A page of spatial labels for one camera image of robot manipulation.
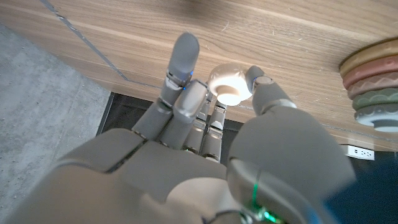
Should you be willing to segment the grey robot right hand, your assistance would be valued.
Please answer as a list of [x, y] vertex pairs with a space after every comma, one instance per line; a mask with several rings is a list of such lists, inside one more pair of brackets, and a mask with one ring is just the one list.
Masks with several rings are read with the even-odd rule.
[[257, 66], [243, 88], [255, 117], [226, 164], [218, 105], [200, 152], [185, 144], [208, 98], [192, 78], [197, 38], [176, 41], [164, 87], [131, 129], [112, 129], [60, 158], [8, 223], [335, 223], [324, 201], [354, 182], [340, 145]]

